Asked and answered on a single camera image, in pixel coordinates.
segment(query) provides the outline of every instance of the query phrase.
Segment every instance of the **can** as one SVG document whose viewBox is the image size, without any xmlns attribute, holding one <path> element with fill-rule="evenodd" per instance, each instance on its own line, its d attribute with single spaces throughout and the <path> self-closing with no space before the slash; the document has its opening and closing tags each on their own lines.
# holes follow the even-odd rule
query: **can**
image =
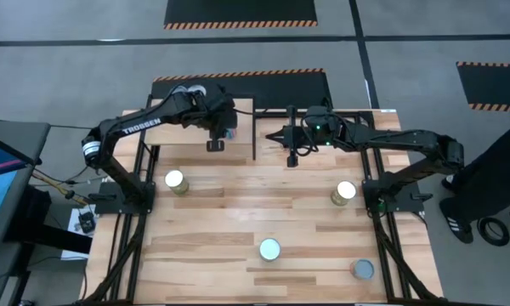
<svg viewBox="0 0 510 306">
<path fill-rule="evenodd" d="M 280 243 L 273 238 L 268 238 L 261 242 L 259 247 L 259 255 L 266 262 L 273 262 L 280 256 L 281 246 Z"/>
<path fill-rule="evenodd" d="M 349 200 L 353 199 L 357 191 L 355 185 L 348 181 L 343 181 L 338 184 L 338 187 L 331 193 L 331 201 L 336 206 L 344 206 L 348 204 Z"/>
<path fill-rule="evenodd" d="M 370 280 L 374 276 L 374 265 L 368 259 L 355 260 L 349 265 L 349 270 L 359 280 Z"/>
<path fill-rule="evenodd" d="M 178 196 L 185 194 L 189 190 L 189 182 L 187 182 L 184 174 L 179 170 L 172 170 L 167 173 L 164 177 L 164 182 Z"/>
</svg>

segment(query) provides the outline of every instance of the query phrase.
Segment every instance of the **wooden table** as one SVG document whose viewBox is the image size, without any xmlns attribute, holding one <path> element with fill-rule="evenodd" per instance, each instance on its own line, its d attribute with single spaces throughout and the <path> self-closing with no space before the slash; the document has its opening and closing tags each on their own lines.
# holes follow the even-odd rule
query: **wooden table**
<svg viewBox="0 0 510 306">
<path fill-rule="evenodd" d="M 396 112 L 373 113 L 377 128 L 400 129 Z M 157 196 L 146 225 L 135 303 L 386 301 L 376 238 L 360 189 L 360 154 L 323 147 L 301 157 L 298 167 L 287 168 L 287 152 L 264 138 L 284 124 L 286 119 L 257 121 L 256 161 L 250 150 L 244 151 L 247 144 L 207 153 L 203 147 L 194 150 L 198 144 L 161 140 L 165 145 L 153 178 Z M 137 142 L 133 135 L 117 144 L 115 156 L 127 169 L 133 168 Z M 382 158 L 389 171 L 409 165 L 405 152 L 382 150 Z M 164 184 L 171 169 L 189 180 L 188 195 L 175 196 Z M 346 207 L 336 207 L 329 195 L 343 180 L 353 182 L 360 194 Z M 406 262 L 430 291 L 441 295 L 424 224 L 408 212 L 395 216 Z M 105 277 L 115 220 L 114 215 L 99 220 L 87 266 L 88 292 Z M 282 253 L 267 263 L 259 258 L 258 245 L 270 237 L 281 244 Z M 374 263 L 372 280 L 351 275 L 349 265 L 359 258 Z M 400 297 L 396 267 L 389 261 L 395 296 Z M 120 297 L 129 271 L 127 264 Z"/>
</svg>

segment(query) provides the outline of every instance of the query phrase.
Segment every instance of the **black rubber mat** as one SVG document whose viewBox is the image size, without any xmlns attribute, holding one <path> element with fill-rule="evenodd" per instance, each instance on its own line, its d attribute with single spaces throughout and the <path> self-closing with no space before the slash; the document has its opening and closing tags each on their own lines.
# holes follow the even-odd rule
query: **black rubber mat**
<svg viewBox="0 0 510 306">
<path fill-rule="evenodd" d="M 169 0 L 165 30 L 317 26 L 314 0 Z"/>
<path fill-rule="evenodd" d="M 510 64 L 457 62 L 470 108 L 510 111 Z"/>
<path fill-rule="evenodd" d="M 151 94 L 163 99 L 173 87 L 192 78 L 211 80 L 236 97 L 254 97 L 258 109 L 285 109 L 288 105 L 305 109 L 320 105 L 324 98 L 331 101 L 326 73 L 319 68 L 164 76 L 154 80 Z"/>
</svg>

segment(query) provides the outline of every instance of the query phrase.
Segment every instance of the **orange striped tape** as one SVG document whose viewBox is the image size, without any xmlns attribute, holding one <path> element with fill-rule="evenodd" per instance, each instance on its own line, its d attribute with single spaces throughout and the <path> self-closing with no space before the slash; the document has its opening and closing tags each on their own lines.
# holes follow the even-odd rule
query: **orange striped tape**
<svg viewBox="0 0 510 306">
<path fill-rule="evenodd" d="M 476 111 L 510 111 L 510 105 L 474 103 L 468 106 Z"/>
<path fill-rule="evenodd" d="M 507 63 L 480 63 L 480 62 L 457 62 L 457 67 L 464 65 L 472 65 L 472 66 L 488 66 L 488 67 L 510 67 L 510 64 Z"/>
<path fill-rule="evenodd" d="M 164 25 L 164 30 L 240 29 L 317 26 L 315 20 L 182 22 Z"/>
<path fill-rule="evenodd" d="M 323 68 L 308 68 L 308 69 L 288 69 L 276 71 L 245 71 L 245 72 L 226 72 L 226 73 L 207 73 L 200 75 L 187 75 L 187 76 L 162 76 L 153 79 L 153 82 L 174 81 L 174 80 L 187 80 L 192 78 L 215 78 L 215 77 L 249 77 L 249 76 L 266 76 L 276 74 L 294 74 L 294 73 L 314 73 L 325 72 Z"/>
</svg>

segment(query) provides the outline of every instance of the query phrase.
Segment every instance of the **black shoe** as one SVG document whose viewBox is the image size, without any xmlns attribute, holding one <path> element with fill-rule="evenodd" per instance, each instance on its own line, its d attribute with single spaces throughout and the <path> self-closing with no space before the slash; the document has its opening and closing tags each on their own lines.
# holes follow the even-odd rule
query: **black shoe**
<svg viewBox="0 0 510 306">
<path fill-rule="evenodd" d="M 473 236 L 473 228 L 470 226 L 470 224 L 464 224 L 463 222 L 459 222 L 455 220 L 454 218 L 451 218 L 448 216 L 448 214 L 445 212 L 444 208 L 442 207 L 442 203 L 444 201 L 441 201 L 440 211 L 442 211 L 442 214 L 444 215 L 445 222 L 450 227 L 451 233 L 457 237 L 462 243 L 470 244 L 474 241 Z"/>
<path fill-rule="evenodd" d="M 453 185 L 451 184 L 450 180 L 453 180 L 453 176 L 451 175 L 448 175 L 447 177 L 443 178 L 442 179 L 442 187 L 446 188 L 447 190 L 453 192 L 453 193 L 457 193 L 457 189 L 453 187 Z"/>
</svg>

